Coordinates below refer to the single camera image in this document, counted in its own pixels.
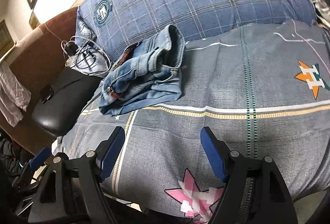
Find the light blue denim jeans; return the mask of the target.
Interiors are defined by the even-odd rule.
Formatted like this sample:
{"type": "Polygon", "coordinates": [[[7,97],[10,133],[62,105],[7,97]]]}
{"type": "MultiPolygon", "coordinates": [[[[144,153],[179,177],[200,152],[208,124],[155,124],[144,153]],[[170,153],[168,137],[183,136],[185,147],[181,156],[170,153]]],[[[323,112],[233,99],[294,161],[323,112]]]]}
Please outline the light blue denim jeans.
{"type": "Polygon", "coordinates": [[[174,25],[127,47],[104,79],[100,112],[117,116],[178,100],[184,52],[184,37],[174,25]]]}

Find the black phone on chair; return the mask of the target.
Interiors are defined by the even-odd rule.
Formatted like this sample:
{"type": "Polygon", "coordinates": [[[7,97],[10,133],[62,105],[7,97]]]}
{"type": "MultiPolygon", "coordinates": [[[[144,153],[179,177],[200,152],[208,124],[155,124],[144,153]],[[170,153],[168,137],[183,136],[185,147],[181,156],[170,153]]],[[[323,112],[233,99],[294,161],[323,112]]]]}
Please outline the black phone on chair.
{"type": "Polygon", "coordinates": [[[53,87],[51,85],[46,85],[43,89],[40,91],[40,100],[42,104],[45,104],[48,100],[50,100],[54,96],[55,92],[53,90],[53,87]]]}

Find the white crumpled cloth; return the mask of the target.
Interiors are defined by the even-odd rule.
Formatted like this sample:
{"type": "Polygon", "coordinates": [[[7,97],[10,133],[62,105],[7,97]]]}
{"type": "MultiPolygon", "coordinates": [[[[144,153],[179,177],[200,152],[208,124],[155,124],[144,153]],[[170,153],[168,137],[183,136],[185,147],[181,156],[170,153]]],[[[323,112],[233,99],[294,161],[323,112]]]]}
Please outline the white crumpled cloth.
{"type": "Polygon", "coordinates": [[[31,101],[31,92],[16,78],[9,66],[3,62],[0,73],[1,113],[8,124],[15,127],[22,119],[31,101]]]}

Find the black leather chair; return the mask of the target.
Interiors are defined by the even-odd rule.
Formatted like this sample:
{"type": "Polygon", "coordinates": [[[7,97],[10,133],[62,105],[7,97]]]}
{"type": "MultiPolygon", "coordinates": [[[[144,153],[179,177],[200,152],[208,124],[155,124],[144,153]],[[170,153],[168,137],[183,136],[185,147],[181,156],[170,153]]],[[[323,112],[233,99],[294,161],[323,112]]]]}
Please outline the black leather chair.
{"type": "Polygon", "coordinates": [[[64,68],[51,83],[54,96],[45,104],[38,101],[32,113],[34,122],[53,137],[64,136],[75,124],[93,97],[101,78],[64,68]]]}

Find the grey star-patterned bedsheet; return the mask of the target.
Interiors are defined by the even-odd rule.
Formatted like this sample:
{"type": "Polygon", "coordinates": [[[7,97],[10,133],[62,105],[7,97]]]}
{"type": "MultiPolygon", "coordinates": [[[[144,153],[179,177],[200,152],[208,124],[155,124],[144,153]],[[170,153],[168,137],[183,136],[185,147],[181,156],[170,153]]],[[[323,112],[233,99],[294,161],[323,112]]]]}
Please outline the grey star-patterned bedsheet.
{"type": "Polygon", "coordinates": [[[96,103],[52,145],[71,159],[116,126],[121,154],[103,188],[144,208],[207,222],[222,182],[200,142],[207,126],[248,158],[271,156],[292,199],[329,187],[329,32],[289,20],[186,43],[183,93],[121,116],[96,103]]]}

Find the brown headboard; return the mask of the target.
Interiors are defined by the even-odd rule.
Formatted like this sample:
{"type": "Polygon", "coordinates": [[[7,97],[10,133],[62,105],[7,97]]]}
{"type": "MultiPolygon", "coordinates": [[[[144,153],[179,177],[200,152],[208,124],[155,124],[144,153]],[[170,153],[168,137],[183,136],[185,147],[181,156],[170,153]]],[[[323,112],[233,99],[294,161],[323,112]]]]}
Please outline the brown headboard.
{"type": "Polygon", "coordinates": [[[5,59],[18,81],[31,92],[31,101],[15,127],[1,116],[1,129],[34,155],[42,148],[50,147],[54,140],[32,120],[32,112],[41,89],[52,83],[64,69],[60,43],[75,34],[76,16],[77,8],[74,7],[41,24],[19,41],[5,59]]]}

